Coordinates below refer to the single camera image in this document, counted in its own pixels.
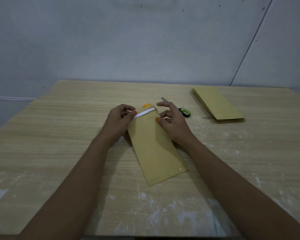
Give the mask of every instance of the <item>person's left hand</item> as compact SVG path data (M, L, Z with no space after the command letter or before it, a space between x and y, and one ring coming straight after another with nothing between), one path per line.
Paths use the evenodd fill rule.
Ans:
M105 140L107 145L112 147L126 132L130 121L137 114L135 109L135 107L126 104L111 109L97 137Z

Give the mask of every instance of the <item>table top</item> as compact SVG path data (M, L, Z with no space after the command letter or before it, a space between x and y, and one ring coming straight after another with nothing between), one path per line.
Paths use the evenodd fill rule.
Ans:
M0 128L0 234L18 234L52 195L111 108L161 97L218 157L300 222L300 97L287 88L218 87L246 122L217 124L193 85L60 80ZM239 236L200 177L189 171L148 187L121 138L109 151L98 206L86 229L104 236Z

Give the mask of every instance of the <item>scissors blade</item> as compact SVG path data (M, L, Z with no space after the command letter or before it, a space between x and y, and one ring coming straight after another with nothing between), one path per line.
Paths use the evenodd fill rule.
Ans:
M161 97L161 99L165 102L169 102L168 100L166 100L164 97Z

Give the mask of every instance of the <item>hand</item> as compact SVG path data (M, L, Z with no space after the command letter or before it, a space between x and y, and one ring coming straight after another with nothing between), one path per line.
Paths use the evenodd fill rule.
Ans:
M108 117L97 138L112 147L126 132L130 121L137 114L135 107L121 104L110 110Z
M160 113L160 118L156 118L156 121L166 131L172 141L184 147L187 142L193 139L196 140L184 116L172 102L159 102L157 106L169 107L170 109Z

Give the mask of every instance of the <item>scissors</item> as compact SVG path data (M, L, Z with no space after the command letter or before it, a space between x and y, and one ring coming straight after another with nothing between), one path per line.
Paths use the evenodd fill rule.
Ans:
M166 100L164 97L161 97L161 99L165 102L169 102L168 100ZM179 111L182 113L182 115L186 118L190 117L191 113L189 110L185 109L185 108L179 108Z

